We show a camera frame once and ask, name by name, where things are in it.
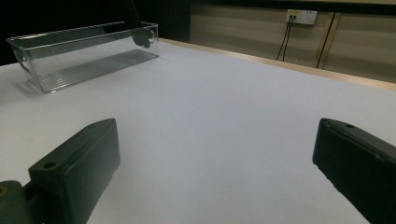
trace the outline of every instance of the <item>white table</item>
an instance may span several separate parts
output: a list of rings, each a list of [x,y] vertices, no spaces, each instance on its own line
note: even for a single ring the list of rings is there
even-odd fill
[[[44,95],[18,64],[0,67],[0,179],[26,184],[33,163],[115,118],[121,166],[89,223],[368,223],[311,161],[318,122],[396,145],[396,91],[167,43],[160,54]]]

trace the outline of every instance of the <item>wall socket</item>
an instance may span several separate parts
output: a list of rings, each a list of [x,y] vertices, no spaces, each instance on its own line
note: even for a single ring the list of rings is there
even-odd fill
[[[313,25],[317,18],[317,11],[299,10],[299,9],[288,9],[286,14],[286,22],[290,21],[290,17],[295,17],[293,23]]]

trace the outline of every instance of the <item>power cord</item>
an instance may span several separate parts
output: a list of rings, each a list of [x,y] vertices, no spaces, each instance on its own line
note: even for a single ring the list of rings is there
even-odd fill
[[[280,46],[279,53],[276,56],[276,60],[279,59],[280,52],[282,52],[283,45],[285,44],[285,40],[286,40],[286,37],[287,37],[288,40],[286,41],[286,46],[285,46],[285,49],[283,51],[283,58],[282,58],[283,62],[285,62],[285,51],[286,51],[286,47],[288,46],[288,43],[289,43],[290,28],[291,28],[291,25],[293,24],[294,19],[295,19],[295,16],[289,16],[288,25],[286,26],[285,36],[283,37],[282,45]]]

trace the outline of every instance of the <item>beige wall panel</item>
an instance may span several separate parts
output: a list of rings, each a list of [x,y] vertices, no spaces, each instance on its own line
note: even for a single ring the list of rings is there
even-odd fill
[[[286,31],[286,11],[192,5],[191,43],[275,59]],[[285,62],[316,66],[327,15],[319,12],[315,25],[293,24]]]
[[[323,69],[396,82],[396,17],[343,14]]]

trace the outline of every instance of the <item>plastic bin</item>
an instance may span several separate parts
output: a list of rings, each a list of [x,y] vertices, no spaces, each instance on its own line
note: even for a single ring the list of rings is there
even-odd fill
[[[25,75],[43,92],[99,77],[157,58],[158,24],[127,30],[113,22],[8,38]]]

